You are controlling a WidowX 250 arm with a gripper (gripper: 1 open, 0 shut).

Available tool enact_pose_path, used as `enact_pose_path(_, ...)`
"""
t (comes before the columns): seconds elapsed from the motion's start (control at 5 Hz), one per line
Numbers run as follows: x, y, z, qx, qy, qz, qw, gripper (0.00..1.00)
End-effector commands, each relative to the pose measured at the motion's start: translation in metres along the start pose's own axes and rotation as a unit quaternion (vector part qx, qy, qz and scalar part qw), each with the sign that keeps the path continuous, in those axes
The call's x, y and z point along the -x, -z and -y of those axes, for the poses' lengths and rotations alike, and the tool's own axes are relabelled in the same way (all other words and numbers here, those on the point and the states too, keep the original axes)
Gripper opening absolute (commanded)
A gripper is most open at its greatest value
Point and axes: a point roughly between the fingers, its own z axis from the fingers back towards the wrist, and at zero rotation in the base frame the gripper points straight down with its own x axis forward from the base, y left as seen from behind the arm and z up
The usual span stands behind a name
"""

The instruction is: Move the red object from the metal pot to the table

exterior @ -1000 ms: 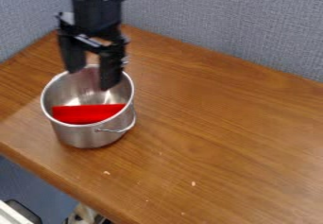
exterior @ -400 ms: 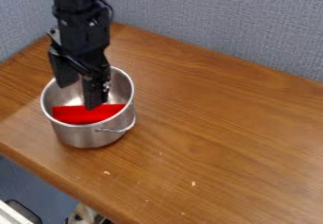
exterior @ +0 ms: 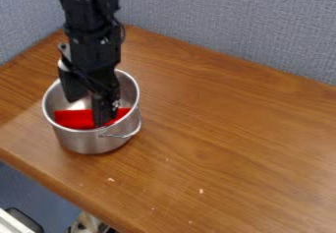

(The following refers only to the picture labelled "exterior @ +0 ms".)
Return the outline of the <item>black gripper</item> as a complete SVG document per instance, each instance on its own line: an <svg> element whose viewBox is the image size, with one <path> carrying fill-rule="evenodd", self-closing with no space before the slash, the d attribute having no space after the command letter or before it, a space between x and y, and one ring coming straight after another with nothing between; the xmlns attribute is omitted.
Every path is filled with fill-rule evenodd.
<svg viewBox="0 0 336 233"><path fill-rule="evenodd" d="M121 90L116 67L121 62L125 28L112 26L68 34L60 43L59 78L68 102L92 95L93 124L104 126L117 116Z"/></svg>

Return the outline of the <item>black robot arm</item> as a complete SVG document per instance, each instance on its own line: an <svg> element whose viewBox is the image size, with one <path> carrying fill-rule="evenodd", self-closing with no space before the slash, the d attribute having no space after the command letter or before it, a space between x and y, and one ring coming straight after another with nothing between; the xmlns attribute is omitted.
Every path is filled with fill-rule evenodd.
<svg viewBox="0 0 336 233"><path fill-rule="evenodd" d="M59 0L68 41L59 45L57 64L69 102L91 99L92 123L104 126L117 116L121 99L116 67L121 62L125 27L116 18L120 0Z"/></svg>

